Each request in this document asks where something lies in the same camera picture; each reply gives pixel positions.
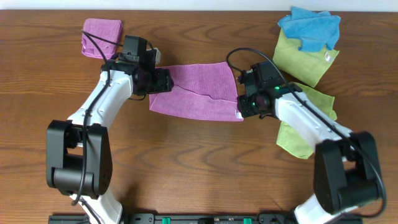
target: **folded towel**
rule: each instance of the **folded towel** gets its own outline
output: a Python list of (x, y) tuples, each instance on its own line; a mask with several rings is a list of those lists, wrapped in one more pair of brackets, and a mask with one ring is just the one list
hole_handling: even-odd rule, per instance
[[(303, 92), (307, 94), (308, 99), (315, 106), (322, 110), (333, 121), (337, 119), (336, 112), (333, 111), (333, 103), (335, 101), (334, 96), (325, 95), (314, 90), (313, 88), (301, 85), (299, 83), (296, 83), (296, 85), (298, 85)], [(313, 149), (307, 144), (306, 141), (304, 141), (304, 139), (301, 138), (301, 135), (285, 122), (281, 122), (280, 124), (276, 144), (285, 149), (291, 155), (300, 159), (308, 159), (313, 153)]]
[[(83, 26), (83, 30), (97, 37), (117, 43), (119, 42), (119, 36), (122, 31), (122, 21), (109, 19), (87, 19)], [(110, 44), (96, 38), (93, 38), (93, 40), (98, 44), (99, 48), (103, 51), (107, 59), (111, 58), (118, 47), (114, 44)], [(81, 38), (81, 44), (83, 45), (83, 48), (81, 49), (83, 55), (93, 58), (102, 58), (100, 52), (84, 34)]]
[(149, 95), (149, 109), (181, 118), (242, 121), (233, 73), (226, 62), (174, 65), (171, 92)]
[(300, 46), (299, 40), (287, 39), (284, 31), (280, 30), (273, 61), (279, 69), (293, 75), (310, 87), (315, 87), (339, 51), (327, 50), (324, 47), (319, 52), (310, 53), (297, 50), (298, 46)]
[(282, 18), (278, 25), (285, 31), (287, 38), (299, 39), (304, 52), (319, 52), (326, 44), (328, 50), (335, 48), (340, 38), (340, 16), (330, 12), (312, 12), (292, 7), (292, 15)]

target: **blue cloth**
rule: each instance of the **blue cloth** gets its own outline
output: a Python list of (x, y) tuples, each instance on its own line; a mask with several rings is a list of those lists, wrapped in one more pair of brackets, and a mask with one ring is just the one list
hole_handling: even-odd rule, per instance
[(303, 52), (319, 52), (325, 46), (333, 50), (340, 37), (340, 16), (330, 12), (312, 12), (299, 7), (292, 7), (292, 15), (282, 18), (278, 25), (284, 30), (287, 38), (299, 39)]

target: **yellow-green cloth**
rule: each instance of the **yellow-green cloth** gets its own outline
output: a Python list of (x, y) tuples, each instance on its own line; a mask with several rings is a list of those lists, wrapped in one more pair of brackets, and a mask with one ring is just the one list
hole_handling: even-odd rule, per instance
[(274, 63), (310, 87), (315, 87), (338, 55), (338, 50), (324, 47), (320, 52), (299, 51), (301, 40), (288, 39), (281, 29), (275, 48)]
[[(307, 94), (308, 99), (315, 106), (327, 114), (333, 121), (337, 119), (337, 115), (333, 111), (334, 96), (328, 96), (299, 83), (296, 84)], [(299, 133), (285, 122), (281, 122), (280, 124), (276, 144), (300, 159), (308, 159), (313, 153), (313, 149), (301, 138)]]

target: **pink cloth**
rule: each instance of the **pink cloth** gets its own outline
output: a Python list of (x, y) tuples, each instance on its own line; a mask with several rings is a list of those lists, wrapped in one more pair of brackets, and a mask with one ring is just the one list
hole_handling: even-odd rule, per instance
[[(109, 19), (87, 19), (83, 26), (83, 30), (89, 34), (93, 34), (97, 37), (117, 43), (122, 31), (122, 21)], [(94, 37), (92, 38), (98, 44), (107, 59), (111, 58), (111, 56), (116, 52), (116, 48), (118, 46), (98, 40)], [(83, 44), (83, 48), (81, 49), (83, 55), (93, 58), (102, 58), (100, 52), (84, 34), (81, 38), (81, 44)]]
[(162, 114), (207, 121), (243, 121), (238, 93), (226, 62), (174, 65), (171, 92), (149, 95), (149, 109)]

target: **white wall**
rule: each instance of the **white wall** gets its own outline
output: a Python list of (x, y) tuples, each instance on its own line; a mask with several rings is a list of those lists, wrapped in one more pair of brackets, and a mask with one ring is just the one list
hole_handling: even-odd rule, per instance
[(313, 11), (398, 12), (398, 0), (0, 0), (0, 9), (288, 11), (291, 6)]

